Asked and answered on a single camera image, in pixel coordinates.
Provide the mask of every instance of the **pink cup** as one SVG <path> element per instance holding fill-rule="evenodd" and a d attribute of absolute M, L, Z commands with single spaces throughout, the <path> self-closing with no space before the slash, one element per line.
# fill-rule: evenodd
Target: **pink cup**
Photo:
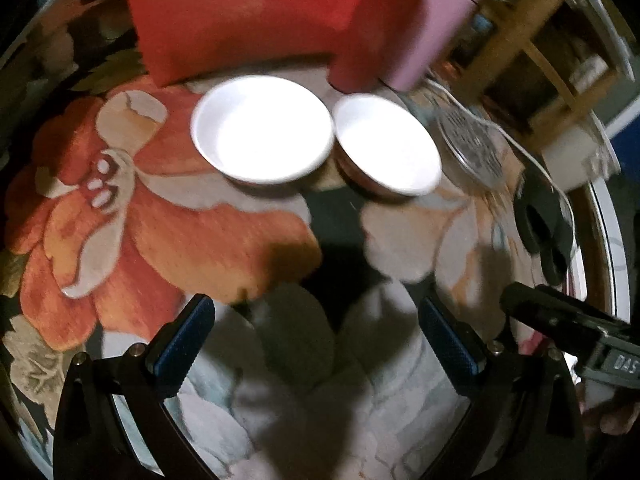
<path fill-rule="evenodd" d="M 410 90 L 471 17 L 480 0 L 422 0 L 400 37 L 382 81 L 397 91 Z"/>

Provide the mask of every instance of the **blue gripper pad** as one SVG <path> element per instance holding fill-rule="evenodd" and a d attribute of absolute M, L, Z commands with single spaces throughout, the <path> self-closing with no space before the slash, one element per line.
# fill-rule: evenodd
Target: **blue gripper pad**
<path fill-rule="evenodd" d="M 468 324 L 451 315 L 435 291 L 420 303 L 418 322 L 456 392 L 472 397 L 486 366 L 482 340 Z"/>
<path fill-rule="evenodd" d="M 149 343 L 146 368 L 155 377 L 159 397 L 177 395 L 215 320 L 213 300 L 196 294 Z"/>

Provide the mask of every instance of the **white container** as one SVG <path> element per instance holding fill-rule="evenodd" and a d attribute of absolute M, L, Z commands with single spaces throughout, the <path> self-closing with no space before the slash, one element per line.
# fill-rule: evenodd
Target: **white container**
<path fill-rule="evenodd" d="M 542 157 L 551 178 L 564 192 L 620 172 L 616 153 L 593 112 L 542 150 Z"/>
<path fill-rule="evenodd" d="M 431 192 L 440 182 L 442 164 L 433 139 L 404 108 L 370 94 L 343 97 L 334 107 L 338 143 L 357 168 L 373 181 L 367 185 L 340 162 L 357 184 L 379 193 L 379 186 L 402 196 Z"/>
<path fill-rule="evenodd" d="M 281 184 L 318 168 L 334 143 L 329 110 L 286 79 L 242 76 L 212 88 L 191 116 L 200 154 L 227 176 Z"/>

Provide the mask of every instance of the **white plate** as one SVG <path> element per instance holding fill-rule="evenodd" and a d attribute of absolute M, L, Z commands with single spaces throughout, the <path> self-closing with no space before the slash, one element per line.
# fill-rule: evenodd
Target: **white plate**
<path fill-rule="evenodd" d="M 423 195 L 440 182 L 440 154 L 427 130 L 404 108 L 369 94 L 335 105 L 336 137 L 370 178 L 403 195 Z"/>
<path fill-rule="evenodd" d="M 230 79 L 207 92 L 191 116 L 191 139 L 217 170 L 251 184 L 280 184 L 320 166 L 334 124 L 306 88 L 266 75 Z"/>

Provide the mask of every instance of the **floral rug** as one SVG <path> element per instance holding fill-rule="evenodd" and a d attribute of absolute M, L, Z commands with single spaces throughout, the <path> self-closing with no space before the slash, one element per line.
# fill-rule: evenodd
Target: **floral rug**
<path fill-rule="evenodd" d="M 0 172 L 0 394 L 32 460 L 52 477 L 76 352 L 120 355 L 203 292 L 216 324 L 166 405 L 217 476 L 419 478 L 466 409 L 418 328 L 427 277 L 485 340 L 504 327 L 502 288 L 543 282 L 510 210 L 518 159 L 496 138 L 504 189 L 472 196 L 443 177 L 401 205 L 364 196 L 332 159 L 286 188 L 236 186 L 189 132 L 194 105 L 221 79 L 157 88 L 127 37 L 126 6 L 107 3 L 53 7 L 59 23 L 24 78 L 27 91 L 37 76 L 49 90 Z M 78 20 L 99 34 L 87 39 Z M 328 106 L 339 97 L 322 67 L 270 73 Z M 426 90 L 405 99 L 422 118 L 443 105 Z M 15 111 L 6 102 L 0 94 L 0 115 Z M 514 328 L 519 342 L 530 336 Z M 157 469 L 116 403 L 141 462 Z"/>

